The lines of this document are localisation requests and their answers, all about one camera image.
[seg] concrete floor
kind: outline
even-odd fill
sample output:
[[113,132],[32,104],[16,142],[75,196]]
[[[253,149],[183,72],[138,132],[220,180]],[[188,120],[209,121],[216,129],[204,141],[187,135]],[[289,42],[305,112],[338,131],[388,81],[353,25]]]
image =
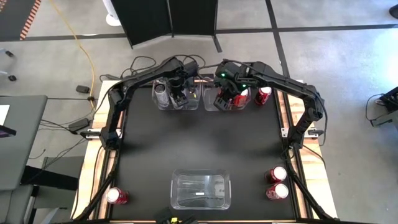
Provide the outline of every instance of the concrete floor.
[[[106,25],[101,1],[55,0],[77,34],[118,34],[121,27]],[[398,24],[388,14],[396,0],[272,0],[279,27]],[[220,0],[218,28],[271,27],[263,0]],[[43,1],[28,36],[70,35],[48,1]],[[314,84],[326,101],[328,139],[322,147],[336,210],[342,220],[395,223],[398,219],[398,137],[391,125],[372,128],[364,118],[369,96],[398,85],[398,29],[280,33],[292,78]],[[158,63],[174,54],[198,54],[208,64],[222,58],[268,63],[282,72],[272,33],[218,35],[223,53],[210,37],[161,37],[135,46],[127,39],[82,40],[96,67],[95,96],[101,74],[119,75],[138,55]],[[91,85],[90,66],[74,40],[1,42],[15,59],[0,55],[0,68],[18,77],[0,77],[0,95],[37,95],[86,98],[77,85]],[[137,68],[150,62],[138,61]],[[374,104],[370,116],[384,113]],[[90,112],[87,101],[49,100],[44,119],[71,121]],[[30,160],[40,167],[44,156],[55,157],[79,137],[63,131],[40,131]],[[86,144],[67,156],[83,156]]]

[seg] clear plastic bin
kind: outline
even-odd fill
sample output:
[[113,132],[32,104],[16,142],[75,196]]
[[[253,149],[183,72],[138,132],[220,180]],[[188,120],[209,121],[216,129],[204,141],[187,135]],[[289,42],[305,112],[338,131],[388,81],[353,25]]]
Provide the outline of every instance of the clear plastic bin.
[[[205,109],[207,111],[218,111],[217,107],[215,107],[213,103],[217,97],[219,88],[215,87],[213,82],[203,82],[202,90],[203,90],[203,102],[205,105]],[[245,92],[246,99],[243,99],[243,102],[238,101],[237,97],[241,96],[236,96],[234,99],[231,100],[231,102],[229,102],[229,110],[242,110],[246,107],[246,105],[251,100],[250,88],[248,88],[247,92]]]
[[170,97],[166,81],[163,78],[157,79],[152,85],[152,100],[160,110],[196,110],[199,107],[201,95],[199,78],[192,78],[189,82],[187,81],[186,87],[188,88],[184,90],[183,94],[187,97],[188,103],[181,107],[176,107],[174,106],[174,100]]
[[175,170],[171,206],[177,210],[226,210],[231,181],[225,170]]

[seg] red can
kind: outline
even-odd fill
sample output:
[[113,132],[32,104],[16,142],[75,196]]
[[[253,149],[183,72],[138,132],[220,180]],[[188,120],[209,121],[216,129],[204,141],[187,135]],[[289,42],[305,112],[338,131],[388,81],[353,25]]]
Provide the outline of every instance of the red can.
[[108,191],[108,193],[106,193],[106,201],[114,205],[125,204],[129,201],[129,192],[113,187]]
[[281,166],[274,167],[265,174],[266,180],[272,184],[282,182],[286,179],[286,177],[286,170]]
[[242,93],[238,96],[235,96],[233,104],[234,106],[240,108],[246,105],[246,101],[248,100],[249,90],[245,89]]
[[266,195],[271,200],[285,199],[289,194],[289,190],[284,184],[275,184],[266,191]]
[[272,93],[271,87],[260,88],[255,99],[254,99],[254,102],[257,105],[263,105],[264,103],[266,103],[266,101],[268,100],[271,93]]

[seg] can lid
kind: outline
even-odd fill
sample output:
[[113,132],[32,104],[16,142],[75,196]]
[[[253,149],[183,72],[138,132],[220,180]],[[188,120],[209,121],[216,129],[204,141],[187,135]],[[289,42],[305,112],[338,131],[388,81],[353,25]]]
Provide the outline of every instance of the can lid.
[[274,176],[279,180],[284,180],[287,176],[286,170],[283,167],[274,168]]
[[260,88],[260,90],[263,93],[267,93],[267,94],[271,94],[271,92],[272,92],[272,88],[271,87],[262,87],[262,88]]
[[163,84],[157,84],[155,86],[155,92],[157,93],[161,93],[166,89],[166,86],[164,86]]
[[242,91],[241,96],[247,96],[249,94],[249,90],[245,89]]
[[289,190],[287,189],[286,185],[277,184],[275,187],[275,193],[281,198],[286,198],[289,194]]
[[115,188],[112,188],[108,191],[108,193],[106,194],[106,200],[108,202],[115,202],[117,201],[117,199],[119,198],[119,191]]

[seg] wooden table frame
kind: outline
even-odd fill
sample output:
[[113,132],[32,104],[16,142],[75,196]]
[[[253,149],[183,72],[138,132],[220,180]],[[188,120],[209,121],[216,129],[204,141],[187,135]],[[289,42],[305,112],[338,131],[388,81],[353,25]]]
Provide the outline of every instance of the wooden table frame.
[[[101,91],[99,93],[99,102],[103,99],[107,90],[116,83],[117,81],[104,81],[101,86]],[[285,103],[283,101],[282,93],[278,91],[278,98],[279,98],[279,105],[280,105],[280,114],[282,116],[283,125],[284,127],[289,127],[288,120],[287,120],[287,112]],[[294,124],[300,119],[302,113],[304,112],[304,105],[303,101],[299,98],[294,96],[288,96],[289,103],[290,103],[290,110],[292,113],[292,118]],[[102,128],[106,124],[106,120],[108,118],[108,111],[109,111],[109,102],[107,99],[104,100],[103,105],[97,111],[92,128]],[[308,146],[310,149],[313,149],[315,152],[321,155],[321,150],[318,144],[318,140],[313,139],[305,139],[304,144]],[[76,213],[74,215],[75,218],[79,216],[79,214],[83,211],[83,209],[89,204],[91,198],[95,195],[98,190],[98,185],[101,180],[101,174],[103,172],[104,166],[104,155],[105,151],[103,148],[98,149],[101,146],[100,140],[91,140],[87,145],[87,150],[85,154],[85,159],[83,163],[83,167],[81,170],[81,176],[79,179],[79,190],[78,194],[76,194],[76,198],[78,197],[78,204],[76,208]],[[96,156],[98,154],[98,161],[95,164]],[[305,174],[305,180],[307,183],[307,188],[315,198],[315,200],[319,203],[320,206],[327,212],[327,214],[331,215],[332,217],[337,217],[335,204],[333,202],[333,197],[331,195],[331,190],[329,186],[328,177],[326,174],[325,167],[323,166],[323,162],[312,152],[306,150],[305,148],[300,150],[300,156],[302,160],[302,167]],[[107,172],[112,168],[114,162],[115,152],[109,153],[109,160],[107,166]],[[296,166],[296,158],[292,159],[292,164],[294,169],[297,171]],[[300,210],[300,214],[302,218],[307,218],[307,213],[305,209],[305,203],[303,195],[299,188],[295,185],[296,193],[297,193],[297,201]],[[102,196],[99,206],[98,218],[105,218],[106,217],[106,207],[107,202],[105,196]],[[263,220],[262,222],[271,222],[271,220]]]

